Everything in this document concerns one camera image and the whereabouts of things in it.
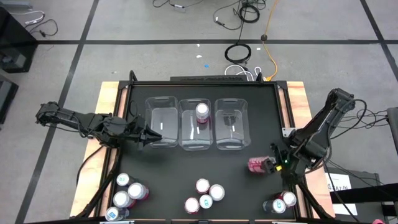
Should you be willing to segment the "black table frame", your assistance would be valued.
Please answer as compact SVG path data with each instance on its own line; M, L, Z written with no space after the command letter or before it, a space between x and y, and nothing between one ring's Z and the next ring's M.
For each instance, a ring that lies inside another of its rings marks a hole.
M123 142L118 171L125 172L149 188L149 197L135 204L129 219L138 223L243 222L263 223L273 220L295 220L306 208L294 206L285 213L266 213L262 203L275 194L295 186L279 174L252 174L248 160L271 156L273 144L284 146L282 130L295 124L287 83L214 82L211 80L180 82L140 82L130 84L128 100L137 103L140 113L144 102L152 96L174 96L181 99L244 99L248 103L251 142L242 150L221 150L215 145L204 151L188 152L176 146L139 149L133 142ZM194 181L206 178L226 189L226 197L213 207L189 214L184 202L195 195Z

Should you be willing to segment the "black flat bar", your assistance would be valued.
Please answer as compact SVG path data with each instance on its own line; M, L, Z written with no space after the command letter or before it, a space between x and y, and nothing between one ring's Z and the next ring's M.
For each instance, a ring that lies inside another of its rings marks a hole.
M398 183L330 192L333 203L397 202Z

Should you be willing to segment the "black metal frame leg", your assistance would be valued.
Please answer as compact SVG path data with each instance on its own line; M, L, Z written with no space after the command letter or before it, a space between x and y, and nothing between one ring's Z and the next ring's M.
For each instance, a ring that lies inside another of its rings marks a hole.
M114 159L114 164L113 164L109 174L106 176L106 178L104 179L102 184L99 186L99 189L96 191L96 193L94 194L94 196L90 200L90 202L84 207L84 209L78 215L75 215L75 217L88 218L89 214L97 206L98 202L102 199L106 188L108 187L108 185L113 181L113 179L116 176L116 172L118 171L118 167L119 167L120 154L121 154L121 149L117 148L115 159Z
M314 209L314 211L317 213L317 215L321 218L321 219L333 219L332 216L330 216L324 209L323 207L317 202L317 200L315 199L315 197L312 195L311 191L309 191L309 189L307 188L307 186L305 185L305 183L300 179L300 178L293 178L293 182L295 184L298 185L298 187L301 189L303 196L305 199L307 199L307 201L309 202L309 204L311 205L311 207Z

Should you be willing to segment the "wooden table board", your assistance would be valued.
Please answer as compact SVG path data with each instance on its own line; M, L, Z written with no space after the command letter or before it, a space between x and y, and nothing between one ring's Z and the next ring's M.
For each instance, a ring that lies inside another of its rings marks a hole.
M99 98L95 111L97 113L110 113L117 105L118 82L103 82L99 92ZM303 82L287 82L287 95L290 98L294 123L297 128L303 127L310 121L311 112ZM89 203L92 196L98 190L102 171L109 172L106 165L113 165L116 150L102 148L91 159L88 159L80 172L80 181L76 187L70 215L78 215ZM327 179L322 170L314 171L306 175L310 186L308 187L318 203L331 216L335 216L332 201L327 188Z

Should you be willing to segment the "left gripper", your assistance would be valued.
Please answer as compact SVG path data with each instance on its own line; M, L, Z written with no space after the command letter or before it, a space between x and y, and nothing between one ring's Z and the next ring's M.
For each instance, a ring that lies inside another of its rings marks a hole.
M138 142L140 149L150 143L162 140L162 135L151 129L141 116L128 121L126 129L130 140Z

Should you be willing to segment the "clear plastic bin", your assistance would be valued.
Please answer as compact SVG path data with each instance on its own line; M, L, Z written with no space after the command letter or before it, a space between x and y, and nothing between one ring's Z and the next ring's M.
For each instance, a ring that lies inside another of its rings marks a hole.
M150 143L153 148L175 147L178 144L177 99L158 96L146 99L146 122L162 139Z
M216 146L220 150L242 150L251 143L248 103L240 98L215 102Z
M198 123L195 108L199 103L206 103L210 115L206 123ZM191 98L178 103L179 127L178 143L186 151L203 151L213 144L211 120L211 101L205 98Z

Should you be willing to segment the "black box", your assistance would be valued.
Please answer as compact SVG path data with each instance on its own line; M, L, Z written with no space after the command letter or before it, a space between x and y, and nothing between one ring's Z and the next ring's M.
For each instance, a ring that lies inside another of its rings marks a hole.
M337 169L334 167L329 167L328 170L331 174L344 174L348 175L351 182L351 189L357 188L365 188L377 185L382 185L382 182L379 179L378 174L373 174L369 172L358 172L354 170L348 170L350 174L347 172ZM384 216L382 213L382 203L381 202L366 202L366 203L356 203L356 208L358 211L358 215L355 216L361 222L373 222L375 219L384 220ZM351 215L340 215L335 214L336 218L339 220L354 222L354 219Z

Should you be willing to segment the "black cabinet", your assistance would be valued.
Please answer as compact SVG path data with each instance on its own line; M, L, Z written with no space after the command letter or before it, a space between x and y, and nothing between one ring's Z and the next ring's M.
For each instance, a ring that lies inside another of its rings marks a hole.
M7 73L28 72L38 44L37 39L0 6L0 69Z

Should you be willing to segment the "white printed paper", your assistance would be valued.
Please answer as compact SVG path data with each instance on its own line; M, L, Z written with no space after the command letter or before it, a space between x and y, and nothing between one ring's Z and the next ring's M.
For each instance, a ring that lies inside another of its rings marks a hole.
M333 192L334 190L340 191L351 189L351 182L348 175L325 173L325 177L330 192Z

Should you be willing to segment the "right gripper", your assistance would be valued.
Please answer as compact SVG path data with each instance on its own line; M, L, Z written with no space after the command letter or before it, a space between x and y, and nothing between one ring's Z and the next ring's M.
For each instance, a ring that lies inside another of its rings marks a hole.
M266 157L264 160L265 164L272 164L281 166L282 175L285 178L294 178L297 176L296 169L299 164L299 159L294 155L294 150L284 143L282 144L271 144L271 149L274 153L274 157ZM276 173L275 167L267 168L265 174Z

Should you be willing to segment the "white paper sheet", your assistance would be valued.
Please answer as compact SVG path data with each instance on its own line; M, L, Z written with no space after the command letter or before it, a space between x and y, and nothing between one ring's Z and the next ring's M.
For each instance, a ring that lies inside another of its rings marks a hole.
M354 216L358 215L358 211L354 203L346 203L346 205L334 203L333 209L335 214L350 215L352 213Z

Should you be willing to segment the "black rectangular bar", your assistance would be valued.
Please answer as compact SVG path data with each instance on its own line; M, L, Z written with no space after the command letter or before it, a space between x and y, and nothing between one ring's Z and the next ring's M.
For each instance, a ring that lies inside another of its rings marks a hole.
M170 77L171 82L246 82L247 80L245 75Z

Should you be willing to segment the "dark grey floor unit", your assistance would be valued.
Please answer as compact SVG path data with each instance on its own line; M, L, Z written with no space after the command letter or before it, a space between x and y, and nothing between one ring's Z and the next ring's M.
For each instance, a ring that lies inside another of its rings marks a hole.
M9 108L19 86L14 82L0 78L0 124L5 122Z

